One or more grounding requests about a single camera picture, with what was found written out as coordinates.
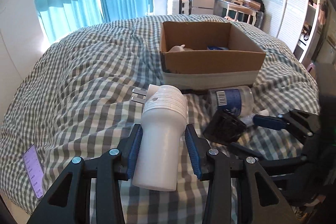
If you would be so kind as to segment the white wardrobe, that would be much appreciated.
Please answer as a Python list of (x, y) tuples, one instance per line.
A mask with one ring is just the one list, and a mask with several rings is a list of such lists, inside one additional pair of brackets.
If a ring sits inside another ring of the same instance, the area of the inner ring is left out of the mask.
[(283, 41), (299, 62), (307, 56), (315, 37), (320, 0), (262, 0), (261, 29)]

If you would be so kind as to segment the checkered bed quilt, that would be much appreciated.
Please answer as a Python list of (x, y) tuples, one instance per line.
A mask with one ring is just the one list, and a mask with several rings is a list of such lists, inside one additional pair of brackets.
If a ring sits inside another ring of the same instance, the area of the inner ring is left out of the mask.
[[(163, 85), (161, 23), (228, 22), (214, 15), (147, 16), (72, 32), (52, 44), (18, 87), (1, 128), (1, 193), (31, 215), (36, 198), (23, 162), (35, 146), (45, 191), (74, 156), (90, 159), (116, 147), (140, 119), (133, 88)], [(284, 42), (246, 23), (233, 23), (266, 53), (252, 85), (253, 111), (271, 116), (298, 109), (318, 114), (315, 79)], [(239, 139), (270, 160), (295, 157), (301, 143), (286, 131), (250, 128)], [(184, 137), (175, 192), (120, 182), (126, 223), (202, 223), (208, 182), (197, 180)]]

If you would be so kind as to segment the white plug-in device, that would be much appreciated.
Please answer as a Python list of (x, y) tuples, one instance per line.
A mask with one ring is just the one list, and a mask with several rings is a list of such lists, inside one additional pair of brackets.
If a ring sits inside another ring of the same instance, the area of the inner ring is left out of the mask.
[(180, 139), (187, 126), (187, 100), (171, 85), (134, 88), (132, 101), (143, 104), (142, 140), (133, 175), (134, 186), (172, 192), (177, 188)]

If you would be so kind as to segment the black square object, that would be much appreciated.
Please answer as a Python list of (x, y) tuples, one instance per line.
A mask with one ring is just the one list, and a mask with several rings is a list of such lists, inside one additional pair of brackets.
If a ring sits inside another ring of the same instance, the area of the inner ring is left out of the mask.
[(230, 112), (218, 109), (203, 131), (203, 136), (214, 143), (228, 145), (237, 142), (247, 126)]

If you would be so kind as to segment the clear plastic jar blue label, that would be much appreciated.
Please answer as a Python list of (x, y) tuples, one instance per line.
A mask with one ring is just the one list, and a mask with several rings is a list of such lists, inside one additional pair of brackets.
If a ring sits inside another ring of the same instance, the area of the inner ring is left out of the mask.
[(248, 86), (211, 89), (208, 91), (211, 114), (217, 110), (225, 110), (236, 117), (252, 114), (254, 98)]

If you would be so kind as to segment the white vanity table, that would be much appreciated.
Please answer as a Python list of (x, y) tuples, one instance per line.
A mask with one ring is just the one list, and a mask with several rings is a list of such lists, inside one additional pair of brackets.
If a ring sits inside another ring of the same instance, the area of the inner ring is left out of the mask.
[(231, 18), (238, 21), (239, 14), (247, 15), (247, 23), (255, 25), (257, 21), (257, 13), (261, 11), (261, 3), (253, 0), (244, 0), (241, 5), (234, 1), (216, 0), (214, 6), (214, 14), (225, 18)]

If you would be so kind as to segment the blue tissue pack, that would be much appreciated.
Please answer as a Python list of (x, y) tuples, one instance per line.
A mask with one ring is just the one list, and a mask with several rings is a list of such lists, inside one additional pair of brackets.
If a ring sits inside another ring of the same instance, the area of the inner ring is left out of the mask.
[(230, 49), (227, 48), (227, 47), (208, 46), (207, 50), (212, 50), (212, 51), (228, 51)]

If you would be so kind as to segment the white figurine bottle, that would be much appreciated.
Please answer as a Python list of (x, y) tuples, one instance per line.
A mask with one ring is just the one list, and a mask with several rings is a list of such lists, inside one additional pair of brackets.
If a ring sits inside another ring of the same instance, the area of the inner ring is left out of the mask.
[(185, 51), (192, 51), (193, 49), (191, 48), (186, 48), (186, 46), (184, 44), (180, 45), (180, 46), (173, 46), (169, 52), (185, 52)]

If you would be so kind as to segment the small silver fridge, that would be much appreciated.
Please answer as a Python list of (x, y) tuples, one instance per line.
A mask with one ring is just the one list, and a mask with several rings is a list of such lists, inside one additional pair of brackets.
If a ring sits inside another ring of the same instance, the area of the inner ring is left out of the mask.
[(212, 15), (214, 13), (215, 0), (189, 0), (190, 14)]

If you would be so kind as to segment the brown cardboard box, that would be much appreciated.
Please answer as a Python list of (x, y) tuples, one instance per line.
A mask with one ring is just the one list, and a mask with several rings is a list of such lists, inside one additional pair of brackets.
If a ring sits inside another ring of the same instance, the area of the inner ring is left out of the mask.
[[(181, 90), (210, 90), (251, 86), (266, 53), (244, 31), (239, 22), (163, 22), (160, 57), (163, 82)], [(169, 52), (184, 44), (193, 49)], [(208, 46), (228, 51), (207, 50)]]

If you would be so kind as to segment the white suitcase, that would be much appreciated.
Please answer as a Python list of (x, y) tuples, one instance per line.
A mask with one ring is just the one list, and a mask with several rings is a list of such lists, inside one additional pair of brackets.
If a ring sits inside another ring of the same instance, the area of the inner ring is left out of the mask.
[(189, 0), (167, 0), (167, 15), (189, 15)]

